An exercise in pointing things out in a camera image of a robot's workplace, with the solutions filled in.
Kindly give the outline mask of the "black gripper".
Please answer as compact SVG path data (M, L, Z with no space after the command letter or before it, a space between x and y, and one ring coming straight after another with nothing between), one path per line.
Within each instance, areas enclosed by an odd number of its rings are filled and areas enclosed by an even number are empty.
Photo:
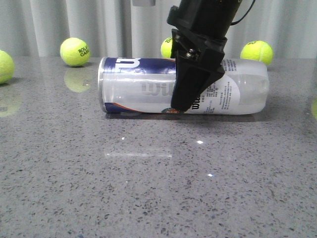
M187 111L223 77L225 35L240 4L240 0L182 0L170 9L167 23L176 27L171 50L171 57L176 57L172 108Z

